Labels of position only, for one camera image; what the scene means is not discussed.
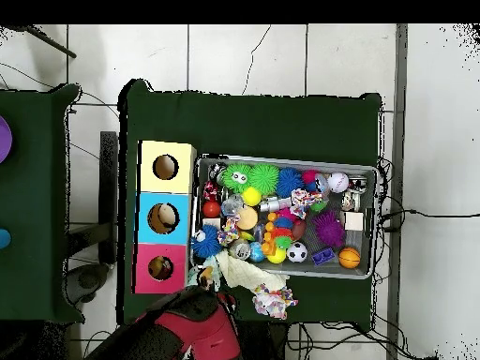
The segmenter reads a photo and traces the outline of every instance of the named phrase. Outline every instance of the soccer ball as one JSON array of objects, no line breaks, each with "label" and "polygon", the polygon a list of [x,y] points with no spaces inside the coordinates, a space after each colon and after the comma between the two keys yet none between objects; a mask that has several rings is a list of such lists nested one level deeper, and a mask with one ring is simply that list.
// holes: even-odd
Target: soccer ball
[{"label": "soccer ball", "polygon": [[302,263],[307,258],[307,248],[304,244],[295,242],[287,250],[287,257],[293,263]]}]

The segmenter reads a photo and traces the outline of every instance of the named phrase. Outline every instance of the purple object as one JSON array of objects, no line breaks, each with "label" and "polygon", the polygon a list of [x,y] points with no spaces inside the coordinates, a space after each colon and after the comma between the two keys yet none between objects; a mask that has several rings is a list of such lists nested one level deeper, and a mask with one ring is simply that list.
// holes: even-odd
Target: purple object
[{"label": "purple object", "polygon": [[333,211],[321,213],[313,219],[315,232],[320,240],[332,247],[343,246],[345,230]]},{"label": "purple object", "polygon": [[0,163],[5,160],[11,149],[11,131],[5,121],[0,116]]},{"label": "purple object", "polygon": [[315,266],[326,263],[327,261],[335,258],[334,250],[330,247],[324,248],[322,251],[316,252],[311,256],[311,259],[315,262]]}]

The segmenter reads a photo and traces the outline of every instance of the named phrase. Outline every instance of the red ball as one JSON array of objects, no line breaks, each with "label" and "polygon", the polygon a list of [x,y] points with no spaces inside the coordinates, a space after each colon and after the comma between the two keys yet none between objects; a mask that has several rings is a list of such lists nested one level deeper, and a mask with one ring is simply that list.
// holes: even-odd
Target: red ball
[{"label": "red ball", "polygon": [[207,218],[216,218],[220,214],[220,204],[217,202],[205,202],[203,205],[203,214]]}]

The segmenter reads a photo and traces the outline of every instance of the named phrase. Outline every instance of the green spiky ball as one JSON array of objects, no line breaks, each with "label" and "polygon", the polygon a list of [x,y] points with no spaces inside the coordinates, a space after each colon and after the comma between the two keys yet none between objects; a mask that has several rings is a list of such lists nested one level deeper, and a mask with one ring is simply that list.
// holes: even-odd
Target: green spiky ball
[{"label": "green spiky ball", "polygon": [[[227,169],[221,175],[223,180],[223,185],[228,189],[233,190],[235,193],[243,193],[248,187],[250,187],[250,172],[251,167],[247,164],[235,163],[227,167]],[[235,180],[236,173],[243,174],[247,181],[244,184],[241,184]]]},{"label": "green spiky ball", "polygon": [[278,167],[271,164],[257,164],[250,172],[250,185],[262,195],[274,193],[278,183]]}]

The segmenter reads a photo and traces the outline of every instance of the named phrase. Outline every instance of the circular hole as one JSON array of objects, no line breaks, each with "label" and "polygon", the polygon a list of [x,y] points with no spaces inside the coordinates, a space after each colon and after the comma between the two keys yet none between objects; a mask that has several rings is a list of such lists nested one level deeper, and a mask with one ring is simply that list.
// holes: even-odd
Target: circular hole
[{"label": "circular hole", "polygon": [[172,275],[173,263],[168,257],[155,257],[148,263],[148,273],[155,280],[166,280]]},{"label": "circular hole", "polygon": [[180,217],[174,205],[169,202],[159,203],[155,204],[148,212],[147,222],[155,233],[168,234],[175,230],[180,222]]},{"label": "circular hole", "polygon": [[178,174],[178,161],[170,155],[161,155],[154,161],[154,175],[156,178],[169,180]]}]

